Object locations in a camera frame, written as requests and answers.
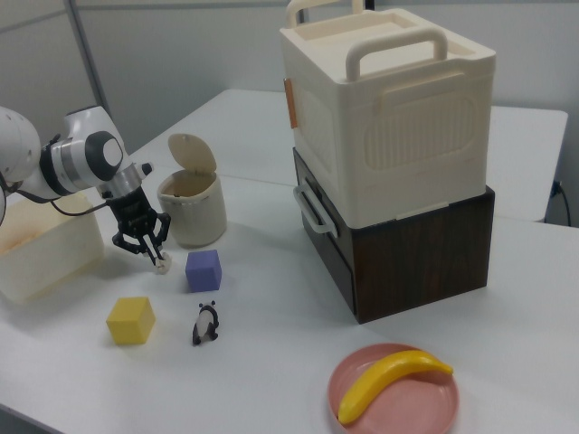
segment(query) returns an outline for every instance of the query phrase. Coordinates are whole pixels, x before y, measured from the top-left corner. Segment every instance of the toy banana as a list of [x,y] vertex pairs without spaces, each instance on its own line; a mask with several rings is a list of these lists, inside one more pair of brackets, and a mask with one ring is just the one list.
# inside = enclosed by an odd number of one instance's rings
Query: toy banana
[[452,367],[424,351],[401,351],[370,366],[348,389],[340,402],[337,419],[342,425],[356,420],[389,384],[411,373],[440,371],[452,374]]

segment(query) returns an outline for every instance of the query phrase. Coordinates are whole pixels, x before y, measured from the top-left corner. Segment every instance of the yellow cube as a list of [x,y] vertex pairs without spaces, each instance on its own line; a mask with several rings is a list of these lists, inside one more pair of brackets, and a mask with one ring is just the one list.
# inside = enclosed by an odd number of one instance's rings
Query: yellow cube
[[148,297],[119,298],[107,318],[117,345],[144,344],[154,324],[155,314]]

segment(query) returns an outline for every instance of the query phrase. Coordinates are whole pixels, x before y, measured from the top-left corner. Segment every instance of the purple cube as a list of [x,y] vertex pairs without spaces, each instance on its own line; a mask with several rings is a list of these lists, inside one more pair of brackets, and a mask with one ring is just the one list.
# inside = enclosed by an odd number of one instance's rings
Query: purple cube
[[185,274],[191,292],[216,291],[221,285],[221,264],[217,250],[192,251]]

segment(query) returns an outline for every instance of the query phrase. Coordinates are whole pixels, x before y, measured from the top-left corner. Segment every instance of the translucent bin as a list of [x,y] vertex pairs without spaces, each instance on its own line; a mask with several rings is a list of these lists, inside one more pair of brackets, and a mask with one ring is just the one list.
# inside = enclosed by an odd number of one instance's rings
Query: translucent bin
[[[66,212],[91,205],[80,193],[60,199]],[[22,303],[102,258],[104,246],[94,214],[68,217],[49,203],[22,200],[9,206],[0,227],[0,289]]]
[[296,148],[360,229],[485,193],[495,53],[401,9],[281,29]]

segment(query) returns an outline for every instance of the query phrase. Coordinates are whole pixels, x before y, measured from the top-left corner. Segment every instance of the pink plate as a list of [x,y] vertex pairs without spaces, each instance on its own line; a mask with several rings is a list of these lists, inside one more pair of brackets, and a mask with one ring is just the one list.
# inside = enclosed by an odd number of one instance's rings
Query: pink plate
[[350,354],[334,370],[327,400],[336,427],[348,434],[443,434],[459,409],[452,375],[429,372],[408,375],[386,387],[355,422],[342,426],[337,409],[350,386],[374,362],[387,355],[416,350],[403,344],[377,344]]

